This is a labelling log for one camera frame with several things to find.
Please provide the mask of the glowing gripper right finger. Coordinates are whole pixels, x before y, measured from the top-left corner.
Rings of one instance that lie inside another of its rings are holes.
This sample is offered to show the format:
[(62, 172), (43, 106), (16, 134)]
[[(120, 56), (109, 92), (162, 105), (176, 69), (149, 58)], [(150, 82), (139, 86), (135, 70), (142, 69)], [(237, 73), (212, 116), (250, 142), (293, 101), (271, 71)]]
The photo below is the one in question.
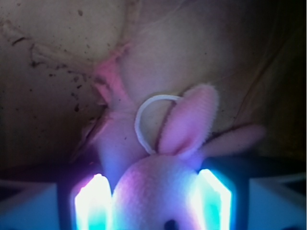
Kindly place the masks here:
[(210, 157), (198, 175), (205, 226), (209, 230), (248, 228), (248, 172), (243, 157)]

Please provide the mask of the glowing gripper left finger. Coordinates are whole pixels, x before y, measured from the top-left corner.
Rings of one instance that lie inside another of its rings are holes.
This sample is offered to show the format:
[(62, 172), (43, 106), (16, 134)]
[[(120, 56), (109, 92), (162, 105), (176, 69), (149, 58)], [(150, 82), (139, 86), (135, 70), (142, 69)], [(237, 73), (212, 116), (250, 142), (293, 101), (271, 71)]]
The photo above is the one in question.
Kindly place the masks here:
[(107, 230), (111, 189), (100, 172), (67, 174), (57, 182), (61, 230)]

